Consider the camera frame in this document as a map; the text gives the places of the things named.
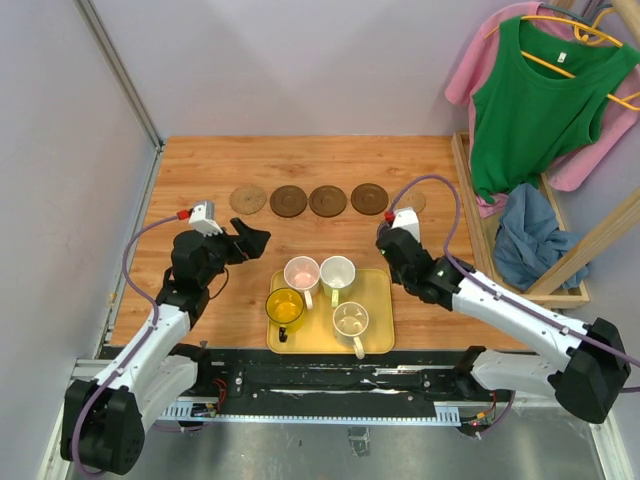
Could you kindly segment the woven rattan coaster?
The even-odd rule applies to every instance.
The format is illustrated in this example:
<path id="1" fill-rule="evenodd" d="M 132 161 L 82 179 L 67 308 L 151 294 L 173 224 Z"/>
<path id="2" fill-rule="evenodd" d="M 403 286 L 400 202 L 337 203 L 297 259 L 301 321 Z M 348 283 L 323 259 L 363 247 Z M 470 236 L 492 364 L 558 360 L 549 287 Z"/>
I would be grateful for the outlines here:
<path id="1" fill-rule="evenodd" d="M 229 196 L 231 208 L 235 212 L 243 215 L 251 215 L 259 212 L 265 203 L 265 190 L 254 184 L 241 185 Z"/>
<path id="2" fill-rule="evenodd" d="M 416 188 L 407 190 L 393 207 L 394 210 L 412 208 L 417 214 L 421 213 L 426 205 L 426 197 Z"/>

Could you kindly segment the white mug green handle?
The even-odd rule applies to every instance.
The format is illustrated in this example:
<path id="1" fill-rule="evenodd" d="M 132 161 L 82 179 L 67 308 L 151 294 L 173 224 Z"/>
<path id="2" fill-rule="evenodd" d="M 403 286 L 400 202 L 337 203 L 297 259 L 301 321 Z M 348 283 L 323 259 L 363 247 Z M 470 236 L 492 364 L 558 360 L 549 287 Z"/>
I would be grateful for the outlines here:
<path id="1" fill-rule="evenodd" d="M 356 278 L 353 262 L 344 256 L 332 256 L 320 265 L 320 280 L 332 308 L 336 308 L 351 293 Z"/>

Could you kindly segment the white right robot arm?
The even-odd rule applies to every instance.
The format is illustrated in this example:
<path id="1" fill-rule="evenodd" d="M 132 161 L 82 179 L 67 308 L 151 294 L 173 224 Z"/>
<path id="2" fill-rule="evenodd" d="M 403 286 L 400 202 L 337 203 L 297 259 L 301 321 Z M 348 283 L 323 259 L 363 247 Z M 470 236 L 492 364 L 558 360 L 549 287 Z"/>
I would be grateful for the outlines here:
<path id="1" fill-rule="evenodd" d="M 530 355 L 473 349 L 453 375 L 455 392 L 474 400 L 487 390 L 553 397 L 569 413 L 603 423 L 631 373 L 617 327 L 554 313 L 504 289 L 450 254 L 434 259 L 407 230 L 391 228 L 376 246 L 393 282 L 427 304 L 481 320 L 532 349 Z"/>

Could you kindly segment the brown wooden coaster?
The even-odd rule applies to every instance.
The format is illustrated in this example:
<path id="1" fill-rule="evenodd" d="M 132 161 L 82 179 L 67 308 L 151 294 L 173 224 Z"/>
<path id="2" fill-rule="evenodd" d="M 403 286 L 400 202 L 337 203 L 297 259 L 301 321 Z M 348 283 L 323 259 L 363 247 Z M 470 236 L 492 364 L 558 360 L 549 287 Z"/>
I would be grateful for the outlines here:
<path id="1" fill-rule="evenodd" d="M 353 208 L 363 215 L 377 215 L 387 208 L 389 197 L 386 190 L 378 184 L 363 183 L 351 193 Z"/>
<path id="2" fill-rule="evenodd" d="M 298 186 L 283 185 L 270 196 L 271 210 L 279 217 L 293 218 L 304 212 L 308 204 L 306 193 Z"/>
<path id="3" fill-rule="evenodd" d="M 347 205 L 345 193 L 334 185 L 322 185 L 309 196 L 309 207 L 318 216 L 331 218 L 344 211 Z"/>

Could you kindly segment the pink translucent mug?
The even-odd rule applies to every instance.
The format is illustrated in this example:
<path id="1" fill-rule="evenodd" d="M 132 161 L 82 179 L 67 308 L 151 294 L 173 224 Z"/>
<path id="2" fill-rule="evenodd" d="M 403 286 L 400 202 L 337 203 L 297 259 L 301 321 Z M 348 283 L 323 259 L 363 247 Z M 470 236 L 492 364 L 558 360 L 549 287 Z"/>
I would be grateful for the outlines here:
<path id="1" fill-rule="evenodd" d="M 308 256 L 298 256 L 291 259 L 284 268 L 286 284 L 299 292 L 308 310 L 314 307 L 313 297 L 320 287 L 320 267 Z"/>

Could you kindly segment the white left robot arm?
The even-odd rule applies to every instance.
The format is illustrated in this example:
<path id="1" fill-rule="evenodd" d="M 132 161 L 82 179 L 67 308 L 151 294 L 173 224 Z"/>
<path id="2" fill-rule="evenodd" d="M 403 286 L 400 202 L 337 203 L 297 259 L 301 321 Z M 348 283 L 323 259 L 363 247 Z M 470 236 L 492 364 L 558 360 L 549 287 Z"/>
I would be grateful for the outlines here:
<path id="1" fill-rule="evenodd" d="M 239 218 L 231 221 L 236 232 L 228 233 L 206 203 L 167 220 L 185 220 L 190 228 L 174 238 L 158 294 L 143 296 L 149 316 L 108 366 L 90 380 L 74 380 L 65 392 L 61 456 L 89 477 L 128 473 L 147 432 L 174 399 L 212 388 L 212 368 L 174 349 L 206 310 L 211 282 L 231 265 L 260 258 L 271 238 Z"/>

